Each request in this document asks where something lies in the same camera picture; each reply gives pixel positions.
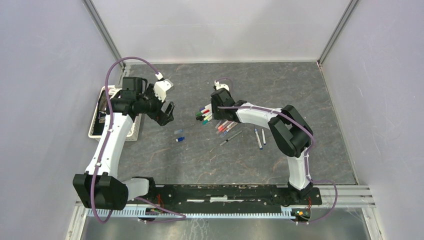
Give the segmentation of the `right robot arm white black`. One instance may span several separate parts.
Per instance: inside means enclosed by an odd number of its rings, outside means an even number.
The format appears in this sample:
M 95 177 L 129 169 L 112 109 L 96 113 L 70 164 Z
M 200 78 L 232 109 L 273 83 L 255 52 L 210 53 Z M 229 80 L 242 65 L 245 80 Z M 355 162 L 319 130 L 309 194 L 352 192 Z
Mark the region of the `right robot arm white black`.
M 287 157 L 289 199 L 302 204 L 309 198 L 313 183 L 305 158 L 315 139 L 312 129 L 294 106 L 268 108 L 244 100 L 235 101 L 227 89 L 221 88 L 211 94 L 211 109 L 216 120 L 270 130 L 278 149 Z

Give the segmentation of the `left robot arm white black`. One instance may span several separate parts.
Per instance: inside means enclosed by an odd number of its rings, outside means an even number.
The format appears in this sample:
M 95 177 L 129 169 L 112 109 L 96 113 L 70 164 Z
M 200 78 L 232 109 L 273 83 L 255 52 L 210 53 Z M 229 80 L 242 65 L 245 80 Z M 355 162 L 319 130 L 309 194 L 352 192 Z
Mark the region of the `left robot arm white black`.
M 148 177 L 118 180 L 119 160 L 127 135 L 139 115 L 147 115 L 160 126 L 173 121 L 175 104 L 162 110 L 166 96 L 174 85 L 160 79 L 145 86 L 146 79 L 124 77 L 122 87 L 105 108 L 105 123 L 94 156 L 82 174 L 76 174 L 72 184 L 83 205 L 88 209 L 123 210 L 128 201 L 139 197 L 145 204 L 153 203 L 157 190 Z

